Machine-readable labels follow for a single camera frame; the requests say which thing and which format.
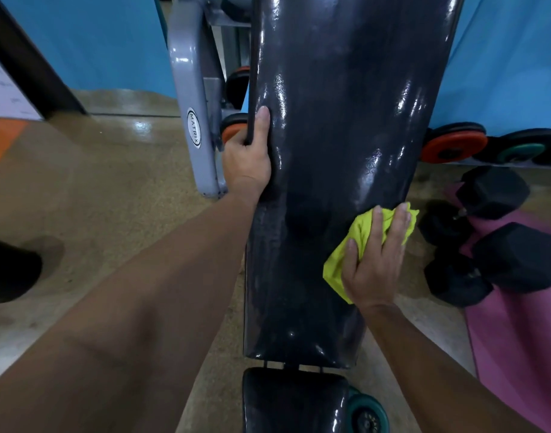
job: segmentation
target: matrix logo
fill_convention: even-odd
[[[199,120],[193,108],[187,109],[187,129],[189,130],[193,145],[199,149],[201,146],[201,129],[199,128]]]

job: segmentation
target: gray metal frame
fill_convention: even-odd
[[[251,0],[230,1],[243,8],[251,5]],[[249,61],[250,24],[232,21],[220,5],[221,0],[173,0],[167,24],[171,70],[193,176],[199,192],[208,197],[227,191],[219,127],[225,116],[237,112],[222,106],[225,79],[211,25],[222,26],[222,36],[231,40],[224,48],[228,73]]]

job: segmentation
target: fingernail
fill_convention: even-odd
[[[267,109],[267,106],[262,106],[257,110],[257,113],[255,114],[258,118],[266,118],[270,114],[269,109]]]

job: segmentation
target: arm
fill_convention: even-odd
[[[348,243],[342,277],[422,431],[540,432],[417,330],[394,305],[409,214],[405,204],[398,207],[383,246],[381,216],[381,209],[375,208],[359,263],[357,244]]]
[[[136,255],[0,377],[0,431],[173,432],[219,330],[257,200],[270,116],[226,145],[230,192]]]

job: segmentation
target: yellow cloth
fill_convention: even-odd
[[[419,210],[410,210],[410,203],[408,202],[408,211],[412,215],[410,220],[410,225],[406,231],[406,238],[403,240],[405,243],[408,240],[408,237],[414,231],[416,227],[416,218]],[[383,238],[381,242],[386,241],[387,230],[390,228],[391,221],[394,218],[395,210],[387,210],[382,208],[383,212]],[[347,233],[346,238],[336,247],[335,251],[331,253],[327,261],[323,265],[323,279],[331,286],[332,289],[336,291],[348,304],[353,304],[351,300],[347,297],[344,291],[344,283],[342,282],[342,264],[344,262],[344,251],[346,247],[347,240],[353,238],[357,243],[358,248],[358,261],[361,260],[364,255],[364,249],[366,248],[366,243],[368,242],[369,233],[372,230],[372,214],[373,210],[364,212],[363,214],[358,215],[356,219],[350,226],[350,229]]]

